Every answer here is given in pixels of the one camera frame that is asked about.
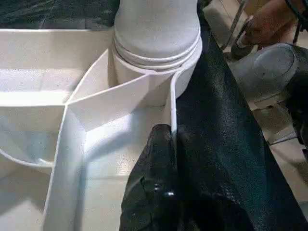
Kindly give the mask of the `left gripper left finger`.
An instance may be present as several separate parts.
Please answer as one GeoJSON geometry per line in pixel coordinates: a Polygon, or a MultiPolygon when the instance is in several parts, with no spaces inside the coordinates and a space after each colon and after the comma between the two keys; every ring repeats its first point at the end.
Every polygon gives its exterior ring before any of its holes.
{"type": "Polygon", "coordinates": [[[179,221],[178,172],[170,126],[158,124],[128,177],[119,229],[176,231],[179,221]]]}

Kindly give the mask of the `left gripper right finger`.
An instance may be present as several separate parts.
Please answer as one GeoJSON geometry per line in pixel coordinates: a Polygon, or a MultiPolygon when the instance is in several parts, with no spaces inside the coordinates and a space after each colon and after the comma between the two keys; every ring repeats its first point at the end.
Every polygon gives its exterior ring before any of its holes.
{"type": "Polygon", "coordinates": [[[184,214],[195,230],[254,230],[238,190],[202,135],[178,128],[177,155],[184,214]]]}

